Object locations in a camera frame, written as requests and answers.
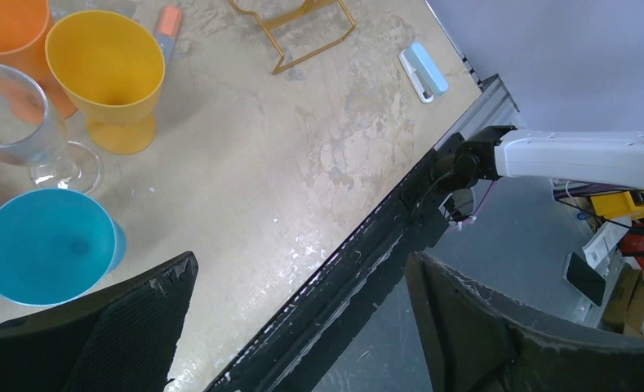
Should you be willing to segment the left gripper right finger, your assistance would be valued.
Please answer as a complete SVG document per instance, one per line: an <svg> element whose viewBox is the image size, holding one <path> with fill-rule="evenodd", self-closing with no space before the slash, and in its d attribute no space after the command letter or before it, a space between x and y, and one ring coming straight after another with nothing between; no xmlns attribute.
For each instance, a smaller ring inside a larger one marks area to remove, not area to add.
<svg viewBox="0 0 644 392"><path fill-rule="evenodd" d="M644 391L644 339L524 305L425 252L405 279L436 391Z"/></svg>

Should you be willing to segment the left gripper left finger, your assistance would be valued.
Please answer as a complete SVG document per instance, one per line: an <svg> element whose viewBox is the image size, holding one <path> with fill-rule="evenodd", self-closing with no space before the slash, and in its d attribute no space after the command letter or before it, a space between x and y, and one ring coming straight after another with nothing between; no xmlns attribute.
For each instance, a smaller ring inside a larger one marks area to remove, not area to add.
<svg viewBox="0 0 644 392"><path fill-rule="evenodd" d="M198 276L192 252L0 323L0 391L162 391Z"/></svg>

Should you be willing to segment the blue wine glass front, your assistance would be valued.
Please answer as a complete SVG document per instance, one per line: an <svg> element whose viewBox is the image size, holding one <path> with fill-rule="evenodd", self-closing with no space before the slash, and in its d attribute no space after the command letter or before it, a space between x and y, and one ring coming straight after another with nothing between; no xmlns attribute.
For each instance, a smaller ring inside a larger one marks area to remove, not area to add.
<svg viewBox="0 0 644 392"><path fill-rule="evenodd" d="M20 305L73 301L126 254L122 227L93 198L36 189L0 207L0 296Z"/></svg>

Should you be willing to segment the clear wine glass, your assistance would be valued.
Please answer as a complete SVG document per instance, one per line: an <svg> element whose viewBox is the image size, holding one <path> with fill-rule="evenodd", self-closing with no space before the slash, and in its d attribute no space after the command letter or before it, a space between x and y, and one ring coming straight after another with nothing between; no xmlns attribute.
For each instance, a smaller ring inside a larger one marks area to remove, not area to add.
<svg viewBox="0 0 644 392"><path fill-rule="evenodd" d="M39 189L89 194L103 175L99 156L70 140L68 128L42 87L0 64L0 162L27 167Z"/></svg>

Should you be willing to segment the yellow wine glass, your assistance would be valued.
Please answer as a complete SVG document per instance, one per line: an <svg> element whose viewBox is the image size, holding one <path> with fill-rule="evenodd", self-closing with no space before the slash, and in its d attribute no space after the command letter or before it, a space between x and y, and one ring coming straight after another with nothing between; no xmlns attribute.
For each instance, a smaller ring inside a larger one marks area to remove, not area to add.
<svg viewBox="0 0 644 392"><path fill-rule="evenodd" d="M66 96L85 114L88 134L99 147L135 154L153 142L153 110L166 62L145 27L112 11L74 12L48 32L45 56Z"/></svg>

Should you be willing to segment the orange wine glass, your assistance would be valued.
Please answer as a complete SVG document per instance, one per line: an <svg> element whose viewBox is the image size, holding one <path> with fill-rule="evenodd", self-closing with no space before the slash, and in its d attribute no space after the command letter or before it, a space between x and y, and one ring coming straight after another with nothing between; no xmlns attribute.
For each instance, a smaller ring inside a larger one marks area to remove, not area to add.
<svg viewBox="0 0 644 392"><path fill-rule="evenodd" d="M47 0L0 0L0 64L34 79L66 119L77 107L49 69L45 54L48 32L55 21Z"/></svg>

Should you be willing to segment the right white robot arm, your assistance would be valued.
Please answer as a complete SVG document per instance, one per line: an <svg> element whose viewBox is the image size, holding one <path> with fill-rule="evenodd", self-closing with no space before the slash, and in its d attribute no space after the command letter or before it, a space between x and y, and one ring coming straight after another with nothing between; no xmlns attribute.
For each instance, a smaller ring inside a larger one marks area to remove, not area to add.
<svg viewBox="0 0 644 392"><path fill-rule="evenodd" d="M644 131L533 131L489 126L437 162L443 194L479 180L546 177L644 189Z"/></svg>

